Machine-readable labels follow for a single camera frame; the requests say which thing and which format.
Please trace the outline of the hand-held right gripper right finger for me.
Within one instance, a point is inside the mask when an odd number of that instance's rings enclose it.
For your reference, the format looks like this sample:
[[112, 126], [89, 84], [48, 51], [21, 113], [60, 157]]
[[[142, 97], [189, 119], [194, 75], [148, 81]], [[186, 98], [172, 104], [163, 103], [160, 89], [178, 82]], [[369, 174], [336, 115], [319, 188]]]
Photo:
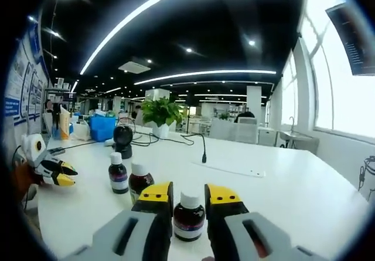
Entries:
[[281, 228], [258, 212], [250, 212], [233, 190], [204, 185], [207, 235], [215, 260], [325, 260], [292, 246]]

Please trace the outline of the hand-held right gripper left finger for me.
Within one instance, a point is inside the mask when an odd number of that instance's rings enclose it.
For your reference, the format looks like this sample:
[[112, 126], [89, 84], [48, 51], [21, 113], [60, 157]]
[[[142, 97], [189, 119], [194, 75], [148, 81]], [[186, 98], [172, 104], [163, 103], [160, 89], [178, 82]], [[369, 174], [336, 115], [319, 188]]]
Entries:
[[64, 260], [167, 260], [172, 237], [173, 183], [145, 188], [130, 210], [120, 212]]

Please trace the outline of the person's left hand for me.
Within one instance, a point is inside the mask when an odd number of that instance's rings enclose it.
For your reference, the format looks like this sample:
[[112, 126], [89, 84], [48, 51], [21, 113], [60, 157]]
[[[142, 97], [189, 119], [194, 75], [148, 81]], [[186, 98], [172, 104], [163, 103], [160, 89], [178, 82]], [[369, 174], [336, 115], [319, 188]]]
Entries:
[[35, 174], [33, 168], [27, 162], [18, 165], [11, 172], [11, 176], [15, 187], [15, 197], [18, 202], [23, 200], [32, 184], [40, 185], [42, 181], [42, 177]]

